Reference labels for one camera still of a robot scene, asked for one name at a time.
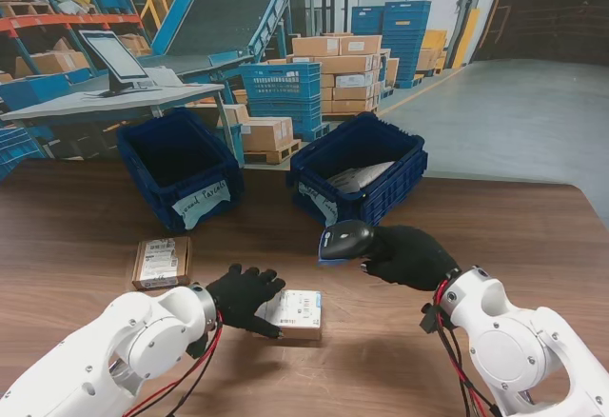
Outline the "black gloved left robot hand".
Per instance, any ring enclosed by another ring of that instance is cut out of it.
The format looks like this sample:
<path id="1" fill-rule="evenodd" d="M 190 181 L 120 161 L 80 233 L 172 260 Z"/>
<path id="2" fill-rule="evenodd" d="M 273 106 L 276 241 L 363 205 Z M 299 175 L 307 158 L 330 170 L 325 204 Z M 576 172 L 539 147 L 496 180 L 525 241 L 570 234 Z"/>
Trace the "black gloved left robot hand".
<path id="1" fill-rule="evenodd" d="M 282 336 L 281 329 L 257 316 L 256 311 L 284 287 L 285 281 L 273 269 L 242 269 L 241 264 L 232 264 L 222 277 L 206 286 L 206 291 L 211 295 L 225 325 L 278 339 Z"/>

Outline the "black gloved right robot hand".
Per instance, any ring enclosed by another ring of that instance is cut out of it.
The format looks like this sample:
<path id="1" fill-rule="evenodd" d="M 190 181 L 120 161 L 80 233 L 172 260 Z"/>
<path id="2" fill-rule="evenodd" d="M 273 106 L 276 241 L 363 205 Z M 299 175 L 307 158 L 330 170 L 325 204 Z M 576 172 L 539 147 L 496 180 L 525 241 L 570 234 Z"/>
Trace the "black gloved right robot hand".
<path id="1" fill-rule="evenodd" d="M 431 235 L 408 226 L 375 227 L 375 246 L 364 268 L 389 284 L 433 291 L 462 269 Z"/>

